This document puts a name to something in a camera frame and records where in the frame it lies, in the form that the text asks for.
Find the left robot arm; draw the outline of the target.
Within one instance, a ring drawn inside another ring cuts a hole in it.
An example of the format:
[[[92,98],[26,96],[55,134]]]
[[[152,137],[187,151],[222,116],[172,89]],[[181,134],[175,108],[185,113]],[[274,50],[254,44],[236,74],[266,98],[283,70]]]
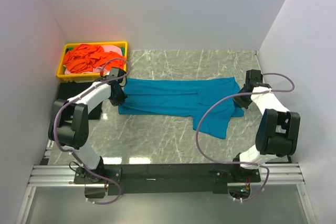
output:
[[[112,68],[78,95],[56,100],[52,108],[49,139],[62,152],[72,154],[80,166],[87,169],[86,176],[93,183],[104,179],[105,170],[102,157],[88,142],[89,114],[104,100],[109,100],[113,106],[122,105],[127,98],[122,83],[126,82],[127,72]]]

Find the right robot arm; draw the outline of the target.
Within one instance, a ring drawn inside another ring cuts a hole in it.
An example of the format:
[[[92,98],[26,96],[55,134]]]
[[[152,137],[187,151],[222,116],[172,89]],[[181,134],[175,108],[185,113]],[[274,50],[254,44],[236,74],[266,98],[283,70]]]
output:
[[[233,98],[236,107],[247,109],[254,103],[262,114],[255,144],[233,159],[239,163],[231,167],[230,175],[241,182],[249,175],[249,169],[295,153],[300,115],[282,105],[275,96],[275,90],[264,83],[260,70],[246,71],[245,84],[239,93],[241,96]]]

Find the teal t shirt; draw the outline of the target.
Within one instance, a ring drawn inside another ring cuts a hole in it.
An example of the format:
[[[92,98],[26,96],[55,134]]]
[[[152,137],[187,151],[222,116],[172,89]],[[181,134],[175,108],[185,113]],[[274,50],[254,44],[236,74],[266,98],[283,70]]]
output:
[[[238,93],[235,78],[210,80],[128,79],[124,88],[128,98],[118,107],[123,115],[168,115],[191,117],[193,129],[225,139],[231,118],[244,116],[233,99]]]

